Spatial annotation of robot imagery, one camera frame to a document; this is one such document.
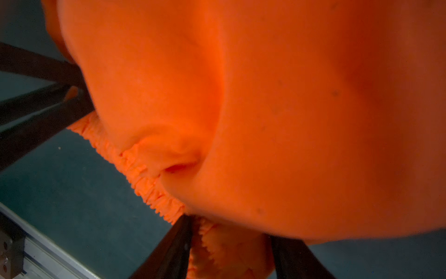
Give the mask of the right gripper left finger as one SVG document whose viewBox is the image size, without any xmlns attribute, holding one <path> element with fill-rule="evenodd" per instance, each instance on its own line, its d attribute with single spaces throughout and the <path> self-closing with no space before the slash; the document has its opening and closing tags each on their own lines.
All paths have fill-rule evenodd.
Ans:
<svg viewBox="0 0 446 279">
<path fill-rule="evenodd" d="M 182 215 L 130 279 L 186 279 L 193 217 Z"/>
</svg>

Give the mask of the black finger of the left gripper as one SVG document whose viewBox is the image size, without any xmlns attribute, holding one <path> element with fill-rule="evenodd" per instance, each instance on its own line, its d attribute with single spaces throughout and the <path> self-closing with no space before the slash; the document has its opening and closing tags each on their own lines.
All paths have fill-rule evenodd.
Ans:
<svg viewBox="0 0 446 279">
<path fill-rule="evenodd" d="M 29 117 L 1 132 L 1 170 L 94 111 L 77 65 L 1 43 L 1 72 L 52 83 L 1 102 L 2 125 Z"/>
</svg>

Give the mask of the orange shorts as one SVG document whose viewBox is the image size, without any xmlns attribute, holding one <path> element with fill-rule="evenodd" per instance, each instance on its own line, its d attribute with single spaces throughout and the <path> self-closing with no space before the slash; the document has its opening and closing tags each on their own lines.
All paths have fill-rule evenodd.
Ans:
<svg viewBox="0 0 446 279">
<path fill-rule="evenodd" d="M 446 225 L 444 1 L 43 1 L 95 111 L 71 130 L 174 223 L 190 279 Z"/>
</svg>

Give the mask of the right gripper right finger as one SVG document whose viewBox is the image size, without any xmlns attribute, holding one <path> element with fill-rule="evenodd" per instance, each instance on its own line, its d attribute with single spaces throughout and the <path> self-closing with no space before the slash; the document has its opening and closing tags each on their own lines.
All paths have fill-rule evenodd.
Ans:
<svg viewBox="0 0 446 279">
<path fill-rule="evenodd" d="M 278 279 L 335 279 L 302 240 L 269 238 Z"/>
</svg>

